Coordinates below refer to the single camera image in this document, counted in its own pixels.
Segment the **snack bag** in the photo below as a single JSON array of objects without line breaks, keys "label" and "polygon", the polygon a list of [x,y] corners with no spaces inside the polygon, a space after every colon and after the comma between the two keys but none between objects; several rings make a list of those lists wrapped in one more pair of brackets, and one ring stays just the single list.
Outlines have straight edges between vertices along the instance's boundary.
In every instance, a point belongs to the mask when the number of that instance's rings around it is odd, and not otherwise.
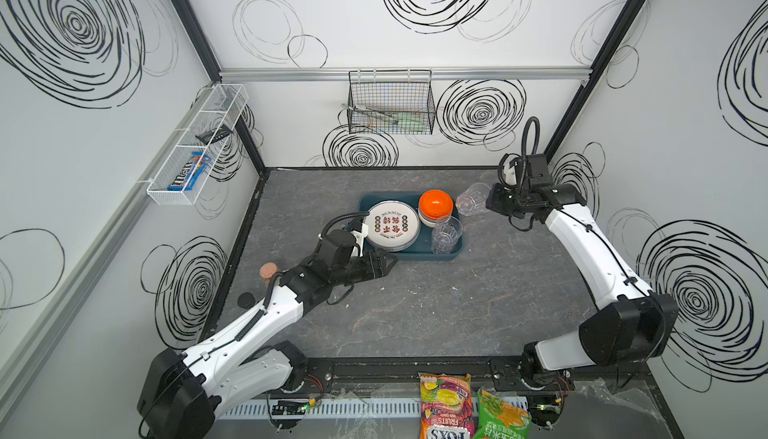
[{"label": "snack bag", "polygon": [[490,392],[478,391],[480,427],[472,439],[525,439],[531,415],[508,404]]},{"label": "snack bag", "polygon": [[421,439],[472,439],[472,390],[466,377],[419,374]]}]

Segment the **transparent cup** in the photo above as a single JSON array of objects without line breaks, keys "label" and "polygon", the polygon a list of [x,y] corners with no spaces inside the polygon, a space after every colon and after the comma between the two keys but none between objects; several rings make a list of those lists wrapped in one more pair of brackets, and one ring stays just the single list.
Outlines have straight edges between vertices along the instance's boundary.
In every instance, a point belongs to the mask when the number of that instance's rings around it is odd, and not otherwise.
[{"label": "transparent cup", "polygon": [[462,237],[464,227],[454,216],[443,216],[437,220],[432,230],[432,254],[450,254]]},{"label": "transparent cup", "polygon": [[456,198],[456,209],[464,216],[486,213],[485,199],[491,193],[491,186],[485,183],[475,183]]}]

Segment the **white plate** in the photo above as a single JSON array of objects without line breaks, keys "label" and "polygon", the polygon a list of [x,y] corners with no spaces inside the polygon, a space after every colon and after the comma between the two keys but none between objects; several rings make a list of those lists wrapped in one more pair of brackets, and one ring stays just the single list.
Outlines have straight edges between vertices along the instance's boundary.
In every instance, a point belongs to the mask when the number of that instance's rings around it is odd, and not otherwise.
[{"label": "white plate", "polygon": [[402,251],[416,242],[421,222],[411,206],[400,201],[374,205],[366,217],[368,241],[389,252]]}]

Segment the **tray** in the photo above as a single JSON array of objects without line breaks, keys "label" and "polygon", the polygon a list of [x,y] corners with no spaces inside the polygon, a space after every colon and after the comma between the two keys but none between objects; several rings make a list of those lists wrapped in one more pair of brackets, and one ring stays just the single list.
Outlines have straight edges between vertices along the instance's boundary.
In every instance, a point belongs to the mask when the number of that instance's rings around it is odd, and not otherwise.
[{"label": "tray", "polygon": [[[401,203],[408,204],[414,210],[418,211],[418,199],[422,196],[422,193],[403,193],[403,192],[376,192],[364,195],[360,199],[361,211],[367,211],[371,209],[375,204],[382,201],[400,201]],[[458,217],[458,211],[456,210],[456,204],[453,206],[452,216]],[[363,246],[363,250],[373,249],[368,241]],[[424,223],[418,229],[418,237],[416,242],[411,244],[408,249],[404,249],[400,252],[393,252],[397,258],[401,261],[451,261],[459,253],[464,250],[464,235],[458,238],[456,247],[453,248],[453,252],[450,254],[432,254],[432,228],[427,227]]]}]

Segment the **orange candy bag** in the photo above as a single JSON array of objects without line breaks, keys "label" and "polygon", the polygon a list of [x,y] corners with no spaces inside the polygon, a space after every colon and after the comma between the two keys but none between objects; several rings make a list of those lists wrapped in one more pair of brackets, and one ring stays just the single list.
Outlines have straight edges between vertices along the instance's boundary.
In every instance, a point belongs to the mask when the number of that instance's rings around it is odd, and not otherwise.
[{"label": "orange candy bag", "polygon": [[472,390],[469,375],[419,374],[422,396],[421,439],[472,439]]}]

